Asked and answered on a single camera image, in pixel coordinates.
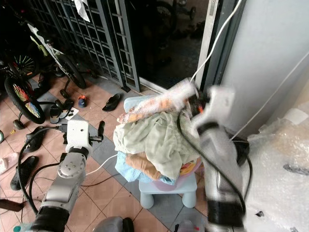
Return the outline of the orange patterned white cloth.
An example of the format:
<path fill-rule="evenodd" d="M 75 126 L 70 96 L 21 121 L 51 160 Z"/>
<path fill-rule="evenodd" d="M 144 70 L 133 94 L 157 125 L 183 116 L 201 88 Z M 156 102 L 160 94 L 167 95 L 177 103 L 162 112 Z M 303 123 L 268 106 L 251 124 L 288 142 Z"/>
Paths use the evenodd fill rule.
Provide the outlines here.
<path fill-rule="evenodd" d="M 120 124 L 136 122 L 164 111 L 179 111 L 187 101 L 187 88 L 196 86 L 189 80 L 182 80 L 168 91 L 143 100 L 117 118 Z"/>

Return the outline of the black shoes pair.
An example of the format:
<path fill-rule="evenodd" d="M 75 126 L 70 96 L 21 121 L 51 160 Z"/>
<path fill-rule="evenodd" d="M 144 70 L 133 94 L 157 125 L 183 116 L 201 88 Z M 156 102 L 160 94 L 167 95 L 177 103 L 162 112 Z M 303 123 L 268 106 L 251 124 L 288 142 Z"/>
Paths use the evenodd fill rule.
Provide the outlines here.
<path fill-rule="evenodd" d="M 49 121 L 53 124 L 59 123 L 60 119 L 65 118 L 73 107 L 74 101 L 68 99 L 64 102 L 55 100 L 49 108 Z"/>

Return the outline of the black clog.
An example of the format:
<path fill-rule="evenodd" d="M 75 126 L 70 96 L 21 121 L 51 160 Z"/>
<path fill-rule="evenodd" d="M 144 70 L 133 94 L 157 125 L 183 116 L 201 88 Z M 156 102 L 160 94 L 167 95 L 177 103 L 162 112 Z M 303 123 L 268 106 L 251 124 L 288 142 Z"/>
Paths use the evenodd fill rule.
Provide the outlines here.
<path fill-rule="evenodd" d="M 39 162 L 38 156 L 29 156 L 26 158 L 20 165 L 19 171 L 19 177 L 17 176 L 17 173 L 14 174 L 13 179 L 11 179 L 10 182 L 10 188 L 11 190 L 21 190 L 20 183 L 23 184 L 24 187 L 28 186 L 28 180 L 31 176 L 31 173 L 34 171 L 35 167 L 37 166 Z"/>
<path fill-rule="evenodd" d="M 44 126 L 38 126 L 32 133 L 27 134 L 25 139 L 29 142 L 24 144 L 24 153 L 36 152 L 42 145 L 45 133 Z"/>

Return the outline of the black sandal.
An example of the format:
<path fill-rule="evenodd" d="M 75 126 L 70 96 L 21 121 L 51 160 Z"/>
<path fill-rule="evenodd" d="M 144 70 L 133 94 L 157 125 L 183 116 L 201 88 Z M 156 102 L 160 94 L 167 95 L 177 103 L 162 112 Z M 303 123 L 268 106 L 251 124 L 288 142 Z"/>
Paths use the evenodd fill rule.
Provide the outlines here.
<path fill-rule="evenodd" d="M 102 107 L 102 111 L 114 111 L 117 108 L 119 102 L 122 99 L 123 94 L 117 93 L 108 99 L 105 106 Z"/>

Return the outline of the pale green garment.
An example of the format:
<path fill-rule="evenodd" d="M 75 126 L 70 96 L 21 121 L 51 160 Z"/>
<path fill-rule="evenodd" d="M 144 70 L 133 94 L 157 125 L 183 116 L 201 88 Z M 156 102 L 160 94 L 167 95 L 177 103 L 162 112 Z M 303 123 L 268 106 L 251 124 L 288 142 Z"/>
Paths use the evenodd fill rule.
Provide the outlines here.
<path fill-rule="evenodd" d="M 189 144 L 197 145 L 199 140 L 191 130 L 186 110 L 164 111 L 136 122 L 119 124 L 112 140 L 119 152 L 145 152 L 148 161 L 171 179 L 179 176 L 183 164 L 199 158 L 199 153 Z"/>

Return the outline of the orange brown garment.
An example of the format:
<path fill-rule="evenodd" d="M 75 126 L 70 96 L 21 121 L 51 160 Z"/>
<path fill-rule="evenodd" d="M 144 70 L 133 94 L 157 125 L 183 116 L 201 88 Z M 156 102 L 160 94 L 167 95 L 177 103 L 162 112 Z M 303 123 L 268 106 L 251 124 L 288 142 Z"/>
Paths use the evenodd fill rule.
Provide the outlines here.
<path fill-rule="evenodd" d="M 127 154 L 126 164 L 136 170 L 139 170 L 152 180 L 158 180 L 163 177 L 163 175 L 155 168 L 154 164 L 148 161 L 145 152 Z"/>

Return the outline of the pink slipper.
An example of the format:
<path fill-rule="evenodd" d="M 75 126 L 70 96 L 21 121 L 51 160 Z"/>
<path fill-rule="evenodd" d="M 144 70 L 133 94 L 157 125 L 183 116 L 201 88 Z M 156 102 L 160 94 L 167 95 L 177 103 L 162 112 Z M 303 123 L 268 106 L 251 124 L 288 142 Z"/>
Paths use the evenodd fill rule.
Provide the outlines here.
<path fill-rule="evenodd" d="M 9 153 L 0 159 L 0 174 L 4 174 L 7 170 L 13 168 L 18 162 L 18 153 Z"/>

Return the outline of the dark tricycle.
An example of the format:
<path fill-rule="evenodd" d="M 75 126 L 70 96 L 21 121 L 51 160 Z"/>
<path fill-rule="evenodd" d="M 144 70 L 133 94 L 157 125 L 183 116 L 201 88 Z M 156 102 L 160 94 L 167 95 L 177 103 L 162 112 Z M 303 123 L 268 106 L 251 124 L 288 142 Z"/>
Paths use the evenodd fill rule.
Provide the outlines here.
<path fill-rule="evenodd" d="M 157 6 L 163 6 L 171 13 L 171 18 L 174 22 L 177 22 L 179 14 L 185 14 L 190 20 L 194 20 L 197 14 L 196 7 L 187 8 L 188 0 L 172 0 L 172 4 L 165 0 L 157 0 Z"/>

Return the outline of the black power strip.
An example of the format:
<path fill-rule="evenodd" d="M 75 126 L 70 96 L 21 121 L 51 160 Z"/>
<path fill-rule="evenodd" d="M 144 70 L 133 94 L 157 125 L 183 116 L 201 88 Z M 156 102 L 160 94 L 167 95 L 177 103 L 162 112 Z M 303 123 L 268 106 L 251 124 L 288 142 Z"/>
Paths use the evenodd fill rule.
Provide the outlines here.
<path fill-rule="evenodd" d="M 19 212 L 24 208 L 24 199 L 0 199 L 0 209 L 9 210 L 13 212 Z"/>

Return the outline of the grey metal grille gate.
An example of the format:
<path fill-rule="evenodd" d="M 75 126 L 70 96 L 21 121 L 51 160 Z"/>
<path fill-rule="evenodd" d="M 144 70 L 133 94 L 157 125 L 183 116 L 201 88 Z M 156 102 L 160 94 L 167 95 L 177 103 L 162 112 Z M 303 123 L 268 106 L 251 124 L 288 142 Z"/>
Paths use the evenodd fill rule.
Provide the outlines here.
<path fill-rule="evenodd" d="M 140 91 L 124 0 L 87 0 L 90 22 L 79 16 L 73 0 L 27 0 L 48 32 L 66 51 L 91 69 L 104 73 L 122 90 Z"/>

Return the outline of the light blue plastic stool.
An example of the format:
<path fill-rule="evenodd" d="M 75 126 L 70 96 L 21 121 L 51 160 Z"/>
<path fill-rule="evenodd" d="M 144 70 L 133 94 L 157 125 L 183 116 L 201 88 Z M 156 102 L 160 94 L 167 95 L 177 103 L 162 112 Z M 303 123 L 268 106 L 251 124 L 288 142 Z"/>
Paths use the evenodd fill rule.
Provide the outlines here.
<path fill-rule="evenodd" d="M 145 101 L 155 97 L 155 95 L 146 95 L 146 96 L 137 96 L 137 97 L 129 97 L 128 99 L 124 100 L 124 110 L 128 111 L 133 106 L 137 106 L 139 102 Z M 184 197 L 179 196 L 176 190 L 170 191 L 161 191 L 159 188 L 156 187 L 156 182 L 150 183 L 141 183 L 140 181 L 133 181 L 127 182 L 124 184 L 124 187 L 130 192 L 130 194 L 134 195 L 137 198 L 137 201 L 141 204 L 142 207 L 145 209 L 163 209 L 163 207 L 171 207 L 176 211 L 181 210 L 184 208 L 186 204 L 184 204 Z M 185 181 L 185 184 L 181 184 L 184 186 L 187 185 L 197 186 L 196 174 L 191 174 L 188 176 L 188 181 Z M 146 187 L 146 190 L 156 190 L 154 194 L 144 194 L 141 192 L 142 186 Z"/>

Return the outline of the green plastic bottle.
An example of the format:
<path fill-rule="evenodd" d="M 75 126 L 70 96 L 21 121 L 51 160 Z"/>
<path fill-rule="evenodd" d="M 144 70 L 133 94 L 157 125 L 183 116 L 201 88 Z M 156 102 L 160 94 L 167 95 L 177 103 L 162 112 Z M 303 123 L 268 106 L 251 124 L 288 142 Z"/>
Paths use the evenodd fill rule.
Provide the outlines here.
<path fill-rule="evenodd" d="M 21 223 L 13 227 L 13 232 L 33 232 L 31 223 Z"/>

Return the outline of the grey robot right leg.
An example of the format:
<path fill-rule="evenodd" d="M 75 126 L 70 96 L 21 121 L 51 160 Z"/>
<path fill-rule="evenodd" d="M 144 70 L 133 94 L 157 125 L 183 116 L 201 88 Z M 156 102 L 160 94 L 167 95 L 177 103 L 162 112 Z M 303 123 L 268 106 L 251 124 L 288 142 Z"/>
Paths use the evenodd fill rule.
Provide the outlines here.
<path fill-rule="evenodd" d="M 173 232 L 200 232 L 200 229 L 197 225 L 185 219 L 174 226 Z"/>

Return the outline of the white cloth on gate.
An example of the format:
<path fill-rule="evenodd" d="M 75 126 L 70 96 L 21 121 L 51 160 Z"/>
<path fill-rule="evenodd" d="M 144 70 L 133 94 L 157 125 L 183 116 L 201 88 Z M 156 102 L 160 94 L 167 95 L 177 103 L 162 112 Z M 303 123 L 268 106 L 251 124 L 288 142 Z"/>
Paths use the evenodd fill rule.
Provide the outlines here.
<path fill-rule="evenodd" d="M 86 7 L 88 6 L 87 0 L 73 0 L 76 6 L 77 13 L 84 21 L 90 22 L 90 18 L 86 12 Z"/>

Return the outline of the white door frame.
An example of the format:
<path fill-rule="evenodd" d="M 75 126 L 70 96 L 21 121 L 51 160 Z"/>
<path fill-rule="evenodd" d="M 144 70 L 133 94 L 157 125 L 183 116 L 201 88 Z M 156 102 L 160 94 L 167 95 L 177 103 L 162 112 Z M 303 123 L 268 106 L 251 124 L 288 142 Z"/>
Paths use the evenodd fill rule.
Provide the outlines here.
<path fill-rule="evenodd" d="M 195 73 L 194 82 L 198 87 L 202 87 L 203 75 L 205 73 L 204 68 L 207 63 L 207 56 L 210 51 L 211 41 L 214 38 L 213 28 L 216 26 L 216 17 L 219 6 L 219 0 L 208 0 L 208 6 L 202 12 L 205 13 L 205 24 L 203 30 L 203 37 L 201 42 L 201 48 L 199 53 L 199 70 Z"/>

